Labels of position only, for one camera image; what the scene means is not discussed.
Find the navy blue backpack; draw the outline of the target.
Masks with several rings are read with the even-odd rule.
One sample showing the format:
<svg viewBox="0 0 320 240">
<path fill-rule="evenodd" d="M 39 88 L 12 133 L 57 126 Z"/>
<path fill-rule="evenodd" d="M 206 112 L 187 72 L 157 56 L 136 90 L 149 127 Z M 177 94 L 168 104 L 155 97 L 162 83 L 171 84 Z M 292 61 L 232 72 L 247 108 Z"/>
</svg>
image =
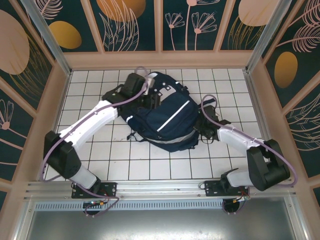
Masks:
<svg viewBox="0 0 320 240">
<path fill-rule="evenodd" d="M 120 113 L 134 134 L 170 153 L 194 148 L 199 143 L 194 129 L 198 115 L 198 104 L 191 98 L 188 87 L 167 74 L 151 72 L 154 80 L 149 94 L 161 93 L 157 108 L 129 107 Z"/>
</svg>

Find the aluminium mounting rail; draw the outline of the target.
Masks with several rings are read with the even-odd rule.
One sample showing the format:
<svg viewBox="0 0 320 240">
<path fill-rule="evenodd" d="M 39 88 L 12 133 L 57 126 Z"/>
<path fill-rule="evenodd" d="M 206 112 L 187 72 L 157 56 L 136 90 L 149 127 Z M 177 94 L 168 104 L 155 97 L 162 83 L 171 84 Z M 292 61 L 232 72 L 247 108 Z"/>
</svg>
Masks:
<svg viewBox="0 0 320 240">
<path fill-rule="evenodd" d="M 180 180 L 117 180 L 116 196 L 127 200 L 180 200 L 203 199 L 203 179 Z M 63 201 L 72 200 L 69 181 L 28 182 L 22 196 L 24 200 Z"/>
</svg>

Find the grey metal sheet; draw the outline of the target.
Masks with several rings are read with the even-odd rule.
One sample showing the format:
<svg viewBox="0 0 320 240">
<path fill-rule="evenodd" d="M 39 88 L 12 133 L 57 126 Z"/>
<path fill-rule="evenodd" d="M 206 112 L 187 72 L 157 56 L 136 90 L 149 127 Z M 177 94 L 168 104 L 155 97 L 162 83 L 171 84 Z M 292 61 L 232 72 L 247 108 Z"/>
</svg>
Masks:
<svg viewBox="0 0 320 240">
<path fill-rule="evenodd" d="M 36 212 L 27 240 L 305 240 L 286 214 L 269 219 L 222 210 L 120 210 L 99 217 Z"/>
</svg>

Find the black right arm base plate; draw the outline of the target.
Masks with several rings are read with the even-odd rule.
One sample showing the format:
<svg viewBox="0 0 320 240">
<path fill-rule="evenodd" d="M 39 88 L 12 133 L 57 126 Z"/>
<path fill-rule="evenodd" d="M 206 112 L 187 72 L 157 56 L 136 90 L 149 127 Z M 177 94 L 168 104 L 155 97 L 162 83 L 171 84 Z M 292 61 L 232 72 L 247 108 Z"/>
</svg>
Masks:
<svg viewBox="0 0 320 240">
<path fill-rule="evenodd" d="M 240 197 L 250 195 L 250 189 L 244 186 L 233 187 L 220 180 L 207 180 L 204 182 L 204 190 L 207 197 Z"/>
</svg>

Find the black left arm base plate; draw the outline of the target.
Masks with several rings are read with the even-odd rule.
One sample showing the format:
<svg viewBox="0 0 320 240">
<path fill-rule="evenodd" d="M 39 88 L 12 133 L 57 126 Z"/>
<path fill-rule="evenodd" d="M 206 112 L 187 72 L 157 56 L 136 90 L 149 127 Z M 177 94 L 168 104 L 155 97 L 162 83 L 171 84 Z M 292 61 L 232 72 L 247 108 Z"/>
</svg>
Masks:
<svg viewBox="0 0 320 240">
<path fill-rule="evenodd" d="M 72 183 L 71 184 L 72 192 L 71 198 L 72 199 L 97 199 L 95 195 L 89 194 L 82 190 L 79 186 Z M 116 182 L 105 182 L 100 185 L 100 190 L 96 193 L 96 195 L 106 196 L 108 197 L 115 197 L 117 192 L 117 183 Z"/>
</svg>

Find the aluminium side rail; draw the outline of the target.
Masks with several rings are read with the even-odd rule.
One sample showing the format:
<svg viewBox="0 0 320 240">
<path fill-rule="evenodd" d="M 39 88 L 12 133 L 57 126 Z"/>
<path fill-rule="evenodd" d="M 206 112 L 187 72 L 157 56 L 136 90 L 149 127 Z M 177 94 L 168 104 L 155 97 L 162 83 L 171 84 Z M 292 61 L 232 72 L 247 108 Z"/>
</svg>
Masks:
<svg viewBox="0 0 320 240">
<path fill-rule="evenodd" d="M 252 79 L 246 72 L 244 73 L 244 78 L 261 133 L 261 140 L 259 140 L 259 142 L 262 143 L 261 146 L 250 151 L 249 169 L 254 171 L 252 174 L 254 178 L 261 178 L 262 181 L 275 182 L 279 180 L 282 175 L 286 174 L 286 169 L 284 168 L 283 161 L 279 159 L 271 149 L 270 144 L 274 144 L 275 141 L 269 138 L 264 114 Z"/>
</svg>

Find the aluminium frame post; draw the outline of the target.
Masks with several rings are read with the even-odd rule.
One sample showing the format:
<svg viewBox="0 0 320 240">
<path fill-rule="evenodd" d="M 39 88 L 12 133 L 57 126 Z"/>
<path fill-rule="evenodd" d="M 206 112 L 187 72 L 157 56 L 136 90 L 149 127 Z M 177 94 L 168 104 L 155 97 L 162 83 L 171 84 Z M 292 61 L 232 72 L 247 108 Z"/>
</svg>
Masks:
<svg viewBox="0 0 320 240">
<path fill-rule="evenodd" d="M 19 0 L 43 40 L 47 43 L 64 73 L 69 77 L 71 68 L 46 20 L 54 20 L 63 9 L 62 0 Z"/>
<path fill-rule="evenodd" d="M 292 0 L 279 0 L 245 66 L 246 74 L 250 75 L 256 67 L 268 43 L 271 41 L 274 33 L 282 22 L 283 17 L 287 13 L 291 2 Z"/>
</svg>

